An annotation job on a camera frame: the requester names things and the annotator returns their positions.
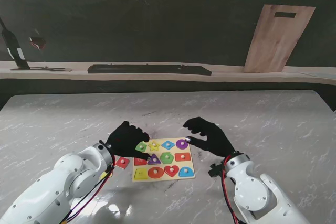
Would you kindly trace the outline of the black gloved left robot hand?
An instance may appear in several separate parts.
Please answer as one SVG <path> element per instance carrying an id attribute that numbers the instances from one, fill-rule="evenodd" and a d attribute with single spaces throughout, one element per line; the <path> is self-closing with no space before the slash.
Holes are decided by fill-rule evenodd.
<path id="1" fill-rule="evenodd" d="M 136 150 L 136 147 L 141 142 L 148 142 L 149 139 L 149 135 L 141 128 L 124 121 L 109 135 L 106 146 L 114 155 L 148 160 L 151 156 Z"/>

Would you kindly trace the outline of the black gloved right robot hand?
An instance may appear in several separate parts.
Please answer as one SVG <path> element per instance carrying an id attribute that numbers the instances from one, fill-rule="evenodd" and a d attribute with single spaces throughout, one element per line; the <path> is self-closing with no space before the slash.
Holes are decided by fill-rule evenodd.
<path id="1" fill-rule="evenodd" d="M 231 142 L 226 137 L 222 129 L 215 123 L 209 122 L 201 117 L 187 120 L 183 127 L 192 134 L 206 136 L 206 140 L 201 140 L 193 136 L 188 136 L 187 141 L 190 145 L 208 151 L 219 157 L 227 157 L 235 152 Z"/>

